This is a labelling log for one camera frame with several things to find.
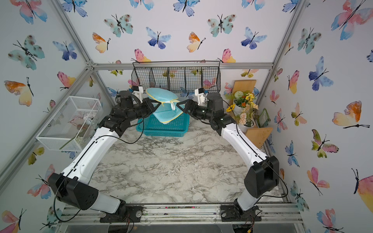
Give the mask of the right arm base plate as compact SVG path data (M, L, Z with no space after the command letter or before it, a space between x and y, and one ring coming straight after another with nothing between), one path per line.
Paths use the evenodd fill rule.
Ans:
M221 205L220 217L223 222L252 222L262 221L259 216L259 207L254 206L247 211L243 211L236 204Z

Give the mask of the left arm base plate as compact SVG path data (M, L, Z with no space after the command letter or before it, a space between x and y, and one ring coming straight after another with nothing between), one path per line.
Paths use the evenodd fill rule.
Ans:
M124 223L133 222L138 223L143 214L143 206L130 205L122 206L114 214L106 213L104 217L100 218L100 223Z

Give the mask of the teal mesh laundry bag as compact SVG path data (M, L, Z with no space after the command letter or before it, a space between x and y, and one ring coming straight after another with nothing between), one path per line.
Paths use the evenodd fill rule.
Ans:
M162 88L148 88L146 94L152 100L155 100L161 105L153 113L153 115L163 124L168 124L182 115L176 105L179 103L178 96L166 89Z

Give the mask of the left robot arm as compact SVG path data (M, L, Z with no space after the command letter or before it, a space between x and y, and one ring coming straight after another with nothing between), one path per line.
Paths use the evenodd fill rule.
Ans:
M130 91L121 91L117 98L119 103L98 124L92 139L78 157L61 173L53 173L49 177L55 201L80 210L91 209L118 217L126 215L125 201L103 194L89 183L98 164L111 146L132 127L131 123L146 119L161 103L150 98L140 100Z

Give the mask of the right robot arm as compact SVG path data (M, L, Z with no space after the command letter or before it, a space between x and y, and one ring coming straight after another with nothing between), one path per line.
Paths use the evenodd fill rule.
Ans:
M252 209L266 192L279 185L278 159L267 156L248 139L235 120L225 112L220 94L208 94L206 106L193 100L177 103L176 106L196 120L208 121L211 128L229 142L243 159L248 173L244 179L245 189L237 198L239 210Z

